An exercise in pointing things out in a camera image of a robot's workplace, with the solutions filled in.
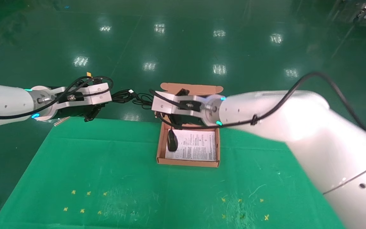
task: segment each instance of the box flap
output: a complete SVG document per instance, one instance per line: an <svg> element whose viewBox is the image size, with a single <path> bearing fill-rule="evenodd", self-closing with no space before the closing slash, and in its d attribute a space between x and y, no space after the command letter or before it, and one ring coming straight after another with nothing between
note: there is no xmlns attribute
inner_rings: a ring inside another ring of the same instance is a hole
<svg viewBox="0 0 366 229"><path fill-rule="evenodd" d="M176 84L176 83L162 83L160 87L170 94L177 94L182 88L190 91L191 94L218 94L222 92L223 87L212 85L193 85L193 84Z"/></svg>

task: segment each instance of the computer mouse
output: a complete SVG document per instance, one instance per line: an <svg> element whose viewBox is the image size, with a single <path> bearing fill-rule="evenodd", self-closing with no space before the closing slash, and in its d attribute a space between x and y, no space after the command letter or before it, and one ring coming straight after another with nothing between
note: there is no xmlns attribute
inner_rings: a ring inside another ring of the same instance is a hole
<svg viewBox="0 0 366 229"><path fill-rule="evenodd" d="M170 152L174 152L177 150L177 137L176 135L173 133L173 130L169 130L169 132L167 133L167 149Z"/></svg>

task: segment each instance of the robotic arm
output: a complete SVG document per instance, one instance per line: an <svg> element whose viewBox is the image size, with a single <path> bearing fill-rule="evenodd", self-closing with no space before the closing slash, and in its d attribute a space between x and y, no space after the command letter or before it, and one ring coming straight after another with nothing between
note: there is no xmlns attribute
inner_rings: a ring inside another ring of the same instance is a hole
<svg viewBox="0 0 366 229"><path fill-rule="evenodd" d="M194 116L205 126L235 125L267 113L287 92L261 91L230 97L157 92L175 104L155 97L152 110ZM181 109L176 103L191 110ZM330 110L319 94L297 90L276 112L256 124L230 128L285 142L344 225L366 228L366 132Z"/></svg>
<svg viewBox="0 0 366 229"><path fill-rule="evenodd" d="M85 121L91 121L105 106L105 103L112 101L108 84L103 83L99 77L94 77L94 79L90 80L93 81L93 85L85 84L79 89L71 87L69 90L67 87L35 86L31 89L21 89L0 86L0 125L29 118L46 121L68 116L84 116ZM39 112L32 112L49 103L53 104Z"/></svg>

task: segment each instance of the cardboard box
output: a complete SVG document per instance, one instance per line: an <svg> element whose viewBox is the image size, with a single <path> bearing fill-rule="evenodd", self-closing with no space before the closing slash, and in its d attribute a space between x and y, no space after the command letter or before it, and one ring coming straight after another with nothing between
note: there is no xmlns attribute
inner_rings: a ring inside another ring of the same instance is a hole
<svg viewBox="0 0 366 229"><path fill-rule="evenodd" d="M166 93L177 94L182 88L190 91L189 95L208 95L218 94L222 92L221 86L211 85L192 85L192 84L174 84L174 83L162 83L160 87L165 90ZM193 124L183 124L183 126L197 126ZM218 167L220 165L220 129L198 129L196 131L214 131L215 132L215 156L216 161L189 161L189 160L176 160L165 158L166 144L167 144L167 133L169 129L173 127L162 123L159 144L156 159L158 164L166 165L186 165L186 166L200 166L200 167Z"/></svg>

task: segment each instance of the green tablecloth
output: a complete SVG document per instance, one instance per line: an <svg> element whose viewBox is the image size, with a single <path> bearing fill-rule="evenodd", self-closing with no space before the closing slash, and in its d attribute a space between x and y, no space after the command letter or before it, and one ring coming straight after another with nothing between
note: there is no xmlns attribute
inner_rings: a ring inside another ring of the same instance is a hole
<svg viewBox="0 0 366 229"><path fill-rule="evenodd" d="M107 119L53 128L0 228L343 228L283 143L222 129L219 168L158 165L159 132Z"/></svg>

